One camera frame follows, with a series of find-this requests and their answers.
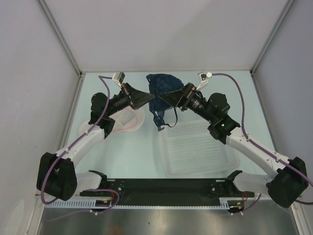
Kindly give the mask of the dark blue lace bra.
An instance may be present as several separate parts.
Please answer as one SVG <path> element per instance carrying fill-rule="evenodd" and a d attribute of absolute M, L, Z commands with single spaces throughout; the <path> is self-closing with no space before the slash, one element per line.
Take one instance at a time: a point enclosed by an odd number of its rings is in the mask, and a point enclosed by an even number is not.
<path fill-rule="evenodd" d="M 178 115 L 176 109 L 174 114 L 176 121 L 174 125 L 165 123 L 164 114 L 166 110 L 170 110 L 173 107 L 160 98 L 161 94 L 170 93 L 183 88 L 184 84 L 178 78 L 170 74 L 158 73 L 149 74 L 146 76 L 149 83 L 149 93 L 154 94 L 155 98 L 149 101 L 149 111 L 153 114 L 153 121 L 157 126 L 157 130 L 160 132 L 164 129 L 164 126 L 170 128 L 174 127 L 178 121 Z"/>

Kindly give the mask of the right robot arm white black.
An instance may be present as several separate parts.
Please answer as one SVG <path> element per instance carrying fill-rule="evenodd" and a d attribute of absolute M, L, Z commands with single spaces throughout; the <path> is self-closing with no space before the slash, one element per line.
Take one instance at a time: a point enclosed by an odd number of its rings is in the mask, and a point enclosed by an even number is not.
<path fill-rule="evenodd" d="M 299 157 L 290 159 L 272 151 L 248 135 L 244 127 L 228 115 L 230 106 L 224 94 L 213 93 L 205 100 L 195 86 L 188 83 L 159 97 L 174 108 L 190 109 L 207 120 L 208 131 L 214 139 L 241 152 L 266 173 L 236 173 L 234 179 L 225 184 L 230 196 L 238 196 L 242 191 L 255 192 L 289 208 L 309 186 L 305 162 Z"/>

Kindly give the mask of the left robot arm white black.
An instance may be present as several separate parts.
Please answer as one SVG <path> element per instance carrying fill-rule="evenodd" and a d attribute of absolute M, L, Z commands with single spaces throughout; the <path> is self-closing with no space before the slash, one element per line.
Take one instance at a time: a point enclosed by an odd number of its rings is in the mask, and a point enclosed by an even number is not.
<path fill-rule="evenodd" d="M 79 136 L 70 145 L 55 153 L 46 152 L 40 159 L 36 187 L 41 192 L 45 205 L 45 195 L 54 200 L 69 200 L 75 193 L 92 190 L 96 195 L 104 195 L 108 190 L 105 175 L 89 170 L 75 172 L 79 162 L 111 133 L 135 132 L 145 121 L 143 106 L 155 95 L 139 91 L 128 83 L 121 85 L 118 94 L 96 93 L 91 98 L 90 120 L 79 129 Z"/>

